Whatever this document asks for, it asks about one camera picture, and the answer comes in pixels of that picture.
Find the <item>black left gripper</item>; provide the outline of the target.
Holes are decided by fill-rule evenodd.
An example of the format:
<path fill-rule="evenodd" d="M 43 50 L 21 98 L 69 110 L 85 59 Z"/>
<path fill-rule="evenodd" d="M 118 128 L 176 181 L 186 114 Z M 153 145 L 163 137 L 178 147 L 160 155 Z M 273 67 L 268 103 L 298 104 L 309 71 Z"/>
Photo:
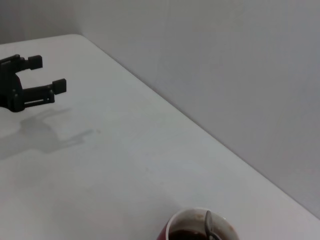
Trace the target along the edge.
<path fill-rule="evenodd" d="M 22 89 L 20 78 L 16 73 L 42 67 L 43 59 L 40 55 L 25 59 L 19 54 L 15 54 L 1 59 L 0 107 L 18 113 L 23 111 L 25 107 L 54 103 L 55 95 L 65 93 L 67 91 L 67 81 L 64 78 L 55 80 L 49 85 Z"/>

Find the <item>red ceramic coffee cup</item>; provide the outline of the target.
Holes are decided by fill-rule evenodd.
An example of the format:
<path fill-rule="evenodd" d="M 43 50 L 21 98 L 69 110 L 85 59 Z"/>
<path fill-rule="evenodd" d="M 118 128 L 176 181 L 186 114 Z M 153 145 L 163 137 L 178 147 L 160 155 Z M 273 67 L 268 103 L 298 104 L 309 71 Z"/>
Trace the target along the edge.
<path fill-rule="evenodd" d="M 156 240 L 207 240 L 205 233 L 206 208 L 179 210 L 166 223 Z M 235 229 L 225 218 L 211 211 L 214 231 L 222 240 L 240 240 Z"/>

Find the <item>spoon with light blue handle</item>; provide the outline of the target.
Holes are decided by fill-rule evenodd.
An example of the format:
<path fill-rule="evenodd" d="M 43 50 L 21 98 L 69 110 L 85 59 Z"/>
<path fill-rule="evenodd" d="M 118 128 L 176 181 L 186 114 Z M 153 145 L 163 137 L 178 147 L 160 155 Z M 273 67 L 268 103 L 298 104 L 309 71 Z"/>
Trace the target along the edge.
<path fill-rule="evenodd" d="M 214 222 L 211 211 L 207 210 L 204 218 L 204 230 L 207 240 L 222 240 L 215 232 Z"/>

